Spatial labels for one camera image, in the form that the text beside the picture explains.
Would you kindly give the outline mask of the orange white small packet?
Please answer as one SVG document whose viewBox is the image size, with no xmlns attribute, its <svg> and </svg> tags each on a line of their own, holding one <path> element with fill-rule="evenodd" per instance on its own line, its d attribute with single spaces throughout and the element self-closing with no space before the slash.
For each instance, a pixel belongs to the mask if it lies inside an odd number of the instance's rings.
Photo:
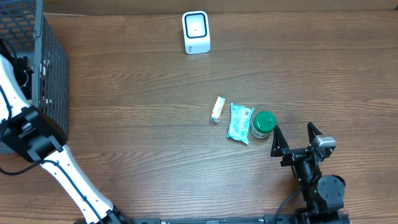
<svg viewBox="0 0 398 224">
<path fill-rule="evenodd" d="M 223 113 L 224 109 L 224 104 L 225 104 L 225 99 L 222 97 L 217 97 L 216 103 L 213 107 L 213 110 L 211 112 L 211 117 L 210 120 L 214 123 L 219 123 L 221 119 L 221 115 Z"/>
</svg>

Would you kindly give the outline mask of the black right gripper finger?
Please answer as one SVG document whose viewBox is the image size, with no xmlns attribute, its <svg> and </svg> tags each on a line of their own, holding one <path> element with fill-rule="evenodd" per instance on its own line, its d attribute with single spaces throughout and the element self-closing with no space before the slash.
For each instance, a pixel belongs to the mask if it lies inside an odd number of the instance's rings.
<svg viewBox="0 0 398 224">
<path fill-rule="evenodd" d="M 276 125 L 273 130 L 271 157 L 282 157 L 289 149 L 290 147 L 287 144 L 282 131 L 280 130 L 279 126 Z"/>
<path fill-rule="evenodd" d="M 307 124 L 307 131 L 308 131 L 309 143 L 312 146 L 319 146 L 321 139 L 323 137 L 322 132 L 320 132 L 312 122 L 309 122 Z"/>
</svg>

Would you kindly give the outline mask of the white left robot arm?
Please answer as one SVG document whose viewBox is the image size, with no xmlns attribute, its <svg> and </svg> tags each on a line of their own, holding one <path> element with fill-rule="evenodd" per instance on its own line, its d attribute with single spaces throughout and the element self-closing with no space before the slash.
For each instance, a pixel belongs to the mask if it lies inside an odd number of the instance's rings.
<svg viewBox="0 0 398 224">
<path fill-rule="evenodd" d="M 1 173 L 16 176 L 41 166 L 76 203 L 86 223 L 130 223 L 80 169 L 59 125 L 27 101 L 15 78 L 18 70 L 15 51 L 1 44 L 1 142 L 30 162 L 20 171 Z"/>
</svg>

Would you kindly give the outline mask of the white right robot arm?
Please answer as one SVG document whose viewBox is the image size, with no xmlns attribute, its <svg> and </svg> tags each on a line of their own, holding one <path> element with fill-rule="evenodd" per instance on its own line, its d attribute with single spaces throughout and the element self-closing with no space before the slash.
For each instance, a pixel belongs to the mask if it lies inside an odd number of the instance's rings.
<svg viewBox="0 0 398 224">
<path fill-rule="evenodd" d="M 330 157 L 335 150 L 333 136 L 322 134 L 313 123 L 307 124 L 309 144 L 305 148 L 291 149 L 278 126 L 274 127 L 271 156 L 281 157 L 280 165 L 290 167 L 298 180 L 299 189 L 285 199 L 272 223 L 331 224 L 349 223 L 349 216 L 342 215 L 346 183 L 338 175 L 322 175 L 319 163 Z M 285 205 L 302 194 L 305 206 L 292 215 L 282 216 Z"/>
</svg>

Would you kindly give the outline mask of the teal white snack packet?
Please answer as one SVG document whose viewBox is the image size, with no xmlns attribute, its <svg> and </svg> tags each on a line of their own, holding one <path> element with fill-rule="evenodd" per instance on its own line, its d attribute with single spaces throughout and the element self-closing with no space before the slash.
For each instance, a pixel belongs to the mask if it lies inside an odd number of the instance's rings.
<svg viewBox="0 0 398 224">
<path fill-rule="evenodd" d="M 254 108 L 230 104 L 230 122 L 226 137 L 249 144 L 248 134 Z"/>
</svg>

